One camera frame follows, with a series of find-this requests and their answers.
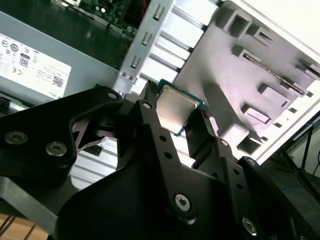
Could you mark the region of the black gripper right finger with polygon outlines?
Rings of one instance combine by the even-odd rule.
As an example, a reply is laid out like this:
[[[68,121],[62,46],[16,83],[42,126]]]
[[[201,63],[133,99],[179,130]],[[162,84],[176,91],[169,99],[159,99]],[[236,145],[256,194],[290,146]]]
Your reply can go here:
[[[196,110],[185,127],[193,168],[215,177],[224,188],[219,236],[229,240],[318,240],[278,186],[250,157],[235,160],[231,147],[216,136],[205,110]]]

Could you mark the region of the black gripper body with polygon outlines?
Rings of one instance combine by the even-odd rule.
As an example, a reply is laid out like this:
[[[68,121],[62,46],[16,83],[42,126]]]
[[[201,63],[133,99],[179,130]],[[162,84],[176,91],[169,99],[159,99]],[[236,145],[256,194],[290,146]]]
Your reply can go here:
[[[184,168],[196,220],[171,215],[150,171],[133,163],[72,196],[58,214],[55,240],[239,240],[224,186]]]

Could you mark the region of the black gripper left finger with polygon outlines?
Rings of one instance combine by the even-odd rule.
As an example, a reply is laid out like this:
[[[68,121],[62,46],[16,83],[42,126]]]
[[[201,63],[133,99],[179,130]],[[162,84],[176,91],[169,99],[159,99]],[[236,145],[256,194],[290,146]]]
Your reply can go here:
[[[131,102],[99,86],[0,119],[0,191],[11,204],[14,193],[44,204],[45,196],[66,197],[67,179],[77,154],[105,137],[117,140],[117,170],[148,165],[160,206],[192,224],[195,208],[176,195],[187,180],[170,133],[161,127],[157,86],[147,82],[144,98]]]

